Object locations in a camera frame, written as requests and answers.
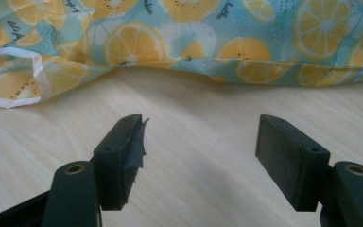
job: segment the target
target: black plastic part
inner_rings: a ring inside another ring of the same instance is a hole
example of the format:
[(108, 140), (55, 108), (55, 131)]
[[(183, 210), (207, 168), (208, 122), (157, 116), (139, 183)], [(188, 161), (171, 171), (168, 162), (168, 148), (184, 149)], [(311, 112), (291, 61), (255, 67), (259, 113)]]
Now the black plastic part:
[(262, 114), (256, 157), (296, 211), (315, 211), (330, 152), (287, 121)]
[(363, 165), (335, 163), (331, 184), (347, 226), (363, 227)]
[(74, 162), (55, 172), (42, 226), (102, 226), (93, 164)]
[(94, 150), (96, 184), (102, 210), (121, 210), (139, 167), (143, 167), (144, 129), (140, 114), (119, 120)]
[(321, 227), (347, 227), (341, 212), (330, 212), (324, 206), (320, 212)]
[(0, 213), (2, 226), (38, 227), (43, 221), (48, 193), (44, 192), (28, 201), (24, 201)]

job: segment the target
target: metal grommet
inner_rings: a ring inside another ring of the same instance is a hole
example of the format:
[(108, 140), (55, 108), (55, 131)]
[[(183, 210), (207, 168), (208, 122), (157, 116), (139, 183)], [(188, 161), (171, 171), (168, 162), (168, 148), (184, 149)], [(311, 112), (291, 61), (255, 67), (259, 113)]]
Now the metal grommet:
[(344, 167), (347, 171), (358, 175), (358, 176), (362, 176), (363, 177), (363, 167), (361, 166), (356, 166), (356, 165), (346, 165)]
[(84, 168), (85, 167), (83, 165), (75, 164), (75, 165), (67, 167), (66, 170), (64, 171), (64, 173), (66, 173), (67, 175), (78, 174), (79, 172), (82, 172), (84, 170)]

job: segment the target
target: wood grain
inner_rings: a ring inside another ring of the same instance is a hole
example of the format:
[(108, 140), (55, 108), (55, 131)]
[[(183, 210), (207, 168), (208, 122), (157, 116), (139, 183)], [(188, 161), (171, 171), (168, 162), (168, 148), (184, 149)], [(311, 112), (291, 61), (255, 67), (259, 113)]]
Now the wood grain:
[(150, 118), (145, 168), (105, 226), (320, 226), (296, 213), (254, 156), (260, 114), (284, 118), (363, 165), (363, 82), (328, 88), (221, 84), (122, 69), (38, 105), (0, 109), (0, 211), (50, 188), (55, 170), (89, 160), (116, 121)]

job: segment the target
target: torn plastic edge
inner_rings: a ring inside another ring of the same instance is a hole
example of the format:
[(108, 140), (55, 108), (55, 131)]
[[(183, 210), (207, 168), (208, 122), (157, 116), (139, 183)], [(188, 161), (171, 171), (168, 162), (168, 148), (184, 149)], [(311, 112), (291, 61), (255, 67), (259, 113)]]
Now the torn plastic edge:
[(123, 165), (124, 171), (132, 167), (143, 167), (143, 157), (147, 155), (146, 149), (144, 148), (144, 134), (148, 120), (149, 118), (141, 124), (140, 128), (133, 135), (130, 145), (130, 152), (125, 164)]
[(25, 98), (19, 100), (10, 100), (0, 97), (0, 107), (11, 108), (22, 105), (34, 104), (49, 99), (52, 96), (52, 88), (48, 77), (43, 70), (42, 56), (39, 53), (18, 49), (15, 47), (0, 48), (0, 55), (11, 55), (17, 58), (31, 59), (33, 68), (33, 77), (40, 89), (41, 96), (33, 98)]

